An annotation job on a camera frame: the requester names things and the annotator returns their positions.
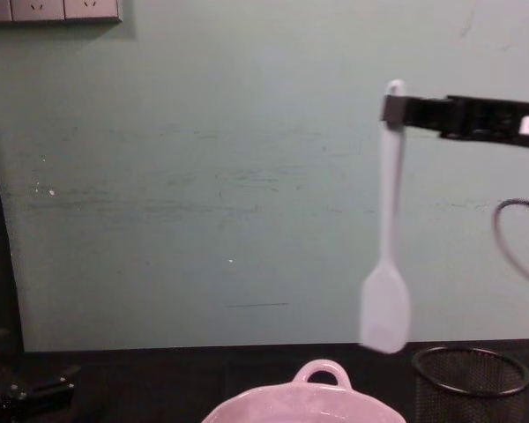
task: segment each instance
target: basket rim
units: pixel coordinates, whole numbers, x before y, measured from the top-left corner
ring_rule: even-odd
[[[481,354],[487,354],[487,355],[493,356],[517,368],[523,378],[523,381],[516,388],[512,388],[510,390],[501,390],[501,391],[496,391],[496,392],[490,391],[490,390],[465,390],[462,388],[458,388],[456,386],[452,386],[449,383],[443,382],[440,379],[430,375],[423,368],[423,364],[422,364],[423,358],[427,357],[428,355],[434,354],[434,353],[442,353],[442,352],[481,353]],[[470,348],[470,347],[462,347],[462,346],[434,346],[434,347],[427,348],[425,350],[422,350],[416,353],[414,355],[414,359],[412,360],[412,363],[414,365],[414,369],[417,372],[417,374],[421,376],[422,378],[426,379],[428,382],[437,386],[437,388],[440,388],[441,390],[445,390],[445,391],[452,392],[455,394],[466,395],[469,397],[479,397],[479,398],[511,397],[513,395],[516,395],[524,391],[529,386],[529,369],[527,368],[525,364],[523,364],[521,361],[514,359],[513,357],[506,355],[504,353],[485,350],[483,348]]]

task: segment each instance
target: light blue wall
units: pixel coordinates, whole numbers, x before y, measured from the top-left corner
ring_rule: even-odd
[[[354,342],[386,83],[529,100],[529,0],[124,11],[114,27],[0,29],[0,182],[29,350]],[[529,197],[529,151],[410,135],[412,338],[529,337],[529,284],[489,223],[499,200]],[[529,219],[511,219],[529,252]]]

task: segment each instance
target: white ceramic bowl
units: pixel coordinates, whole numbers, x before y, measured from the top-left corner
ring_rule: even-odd
[[[308,383],[317,372],[337,385]],[[388,405],[356,392],[339,364],[316,360],[290,383],[255,388],[216,408],[202,423],[406,423]]]

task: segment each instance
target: spatula head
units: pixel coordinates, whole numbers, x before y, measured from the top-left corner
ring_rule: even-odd
[[[361,290],[361,343],[381,353],[397,353],[407,343],[411,305],[395,266],[379,264]]]

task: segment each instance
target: white spatula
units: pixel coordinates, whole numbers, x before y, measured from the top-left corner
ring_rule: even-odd
[[[386,93],[406,95],[406,88],[402,81],[392,81]],[[382,122],[380,258],[361,290],[361,343],[381,353],[396,353],[406,345],[411,321],[409,293],[395,259],[404,141],[402,125]]]

